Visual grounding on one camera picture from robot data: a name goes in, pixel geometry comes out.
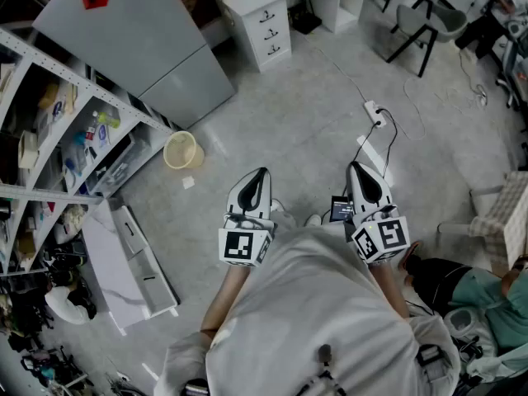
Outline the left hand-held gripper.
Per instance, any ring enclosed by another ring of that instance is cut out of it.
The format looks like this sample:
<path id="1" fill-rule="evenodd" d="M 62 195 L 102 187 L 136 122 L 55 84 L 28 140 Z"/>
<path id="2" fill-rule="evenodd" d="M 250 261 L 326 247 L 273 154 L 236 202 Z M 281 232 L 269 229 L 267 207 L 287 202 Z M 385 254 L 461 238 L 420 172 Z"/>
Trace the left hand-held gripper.
<path id="1" fill-rule="evenodd" d="M 260 167 L 230 190 L 224 223 L 218 231 L 219 259 L 231 266 L 260 266 L 271 245 L 276 224 L 271 216 L 271 175 Z"/>

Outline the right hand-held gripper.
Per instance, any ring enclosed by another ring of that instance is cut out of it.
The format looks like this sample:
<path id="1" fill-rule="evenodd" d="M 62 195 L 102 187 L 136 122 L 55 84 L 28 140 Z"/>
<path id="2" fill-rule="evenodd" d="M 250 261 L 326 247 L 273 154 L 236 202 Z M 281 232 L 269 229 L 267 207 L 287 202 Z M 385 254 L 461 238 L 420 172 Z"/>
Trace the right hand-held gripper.
<path id="1" fill-rule="evenodd" d="M 351 206 L 345 219 L 346 240 L 365 264 L 386 262 L 410 247 L 407 219 L 380 174 L 363 163 L 350 163 L 346 196 Z"/>

